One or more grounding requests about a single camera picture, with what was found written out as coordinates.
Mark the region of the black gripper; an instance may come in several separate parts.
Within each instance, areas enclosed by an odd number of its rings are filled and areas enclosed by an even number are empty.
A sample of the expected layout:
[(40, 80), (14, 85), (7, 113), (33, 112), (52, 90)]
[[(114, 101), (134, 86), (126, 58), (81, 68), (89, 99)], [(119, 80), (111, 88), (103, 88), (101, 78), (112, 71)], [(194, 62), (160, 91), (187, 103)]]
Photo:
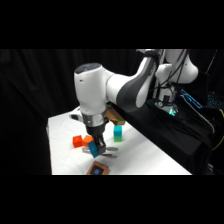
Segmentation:
[(97, 141), (97, 147), (99, 154), (104, 154), (106, 152), (106, 144), (104, 142), (103, 133), (105, 131), (105, 125), (99, 125), (94, 127), (86, 127), (86, 131), (93, 138), (87, 143), (88, 148), (96, 148), (95, 141)]

